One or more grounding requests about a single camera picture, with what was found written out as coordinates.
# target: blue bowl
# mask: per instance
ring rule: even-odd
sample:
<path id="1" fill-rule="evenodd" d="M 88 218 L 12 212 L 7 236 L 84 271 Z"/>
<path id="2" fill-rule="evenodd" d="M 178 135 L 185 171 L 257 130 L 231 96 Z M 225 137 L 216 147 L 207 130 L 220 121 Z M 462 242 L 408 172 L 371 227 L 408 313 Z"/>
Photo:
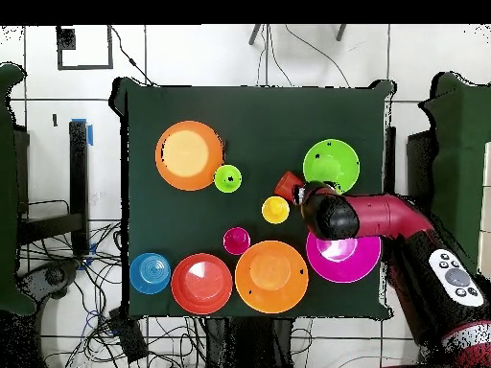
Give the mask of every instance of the blue bowl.
<path id="1" fill-rule="evenodd" d="M 129 280 L 139 292 L 154 295 L 169 284 L 171 266 L 167 259 L 159 254 L 141 254 L 129 267 Z"/>

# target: yellow cup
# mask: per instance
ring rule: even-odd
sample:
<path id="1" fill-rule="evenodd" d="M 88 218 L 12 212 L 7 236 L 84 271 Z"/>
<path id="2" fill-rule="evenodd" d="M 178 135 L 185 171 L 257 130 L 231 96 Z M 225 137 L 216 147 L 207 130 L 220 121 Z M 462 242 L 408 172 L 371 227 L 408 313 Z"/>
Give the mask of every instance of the yellow cup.
<path id="1" fill-rule="evenodd" d="M 290 206 L 283 197 L 271 196 L 263 203 L 261 212 L 267 222 L 279 224 L 287 219 L 290 213 Z"/>

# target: green tablecloth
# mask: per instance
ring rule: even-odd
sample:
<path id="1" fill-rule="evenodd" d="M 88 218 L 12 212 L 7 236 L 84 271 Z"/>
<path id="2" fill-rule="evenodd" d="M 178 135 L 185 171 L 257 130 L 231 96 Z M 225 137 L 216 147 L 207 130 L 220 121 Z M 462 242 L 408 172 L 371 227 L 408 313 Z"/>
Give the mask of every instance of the green tablecloth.
<path id="1" fill-rule="evenodd" d="M 485 144 L 491 141 L 491 87 L 474 85 L 452 72 L 433 80 L 428 110 L 438 142 L 433 161 L 432 212 L 461 244 L 440 227 L 466 268 L 477 271 Z"/>
<path id="2" fill-rule="evenodd" d="M 128 108 L 129 121 L 129 260 L 145 252 L 164 255 L 175 267 L 188 255 L 206 252 L 221 258 L 232 271 L 238 257 L 222 248 L 232 226 L 248 230 L 252 243 L 279 240 L 304 258 L 307 228 L 292 210 L 282 224 L 264 221 L 261 206 L 287 170 L 302 174 L 305 153 L 316 142 L 338 138 L 358 153 L 361 174 L 352 194 L 382 191 L 385 100 L 390 81 L 366 89 L 142 86 L 116 81 L 114 105 Z M 227 143 L 226 162 L 243 175 L 240 189 L 222 194 L 213 185 L 182 192 L 162 179 L 154 164 L 154 149 L 171 125 L 198 121 L 212 127 Z M 303 299 L 281 316 L 346 316 L 386 319 L 381 304 L 378 265 L 354 284 L 333 284 L 309 268 Z M 188 314 L 174 300 L 170 287 L 144 295 L 129 293 L 131 315 Z M 250 316 L 234 288 L 227 304 L 212 316 Z"/>

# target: orange plate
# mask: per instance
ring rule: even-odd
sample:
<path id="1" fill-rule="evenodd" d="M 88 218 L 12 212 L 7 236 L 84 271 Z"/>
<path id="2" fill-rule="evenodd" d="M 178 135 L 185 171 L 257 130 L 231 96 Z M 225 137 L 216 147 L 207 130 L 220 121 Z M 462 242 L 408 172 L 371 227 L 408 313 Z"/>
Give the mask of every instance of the orange plate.
<path id="1" fill-rule="evenodd" d="M 250 307 L 263 313 L 280 313 L 302 299 L 309 274 L 302 256 L 280 241 L 252 245 L 235 268 L 235 286 Z"/>
<path id="2" fill-rule="evenodd" d="M 155 147 L 158 172 L 182 191 L 206 188 L 222 164 L 222 141 L 212 128 L 202 123 L 189 121 L 170 126 Z"/>

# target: green cup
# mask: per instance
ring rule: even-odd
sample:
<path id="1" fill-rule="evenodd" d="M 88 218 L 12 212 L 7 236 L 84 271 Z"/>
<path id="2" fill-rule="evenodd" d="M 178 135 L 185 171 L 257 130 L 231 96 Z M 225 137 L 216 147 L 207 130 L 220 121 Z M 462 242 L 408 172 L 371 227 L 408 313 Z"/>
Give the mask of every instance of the green cup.
<path id="1" fill-rule="evenodd" d="M 215 171 L 213 181 L 220 192 L 231 194 L 241 186 L 242 176 L 241 172 L 233 165 L 222 165 Z"/>

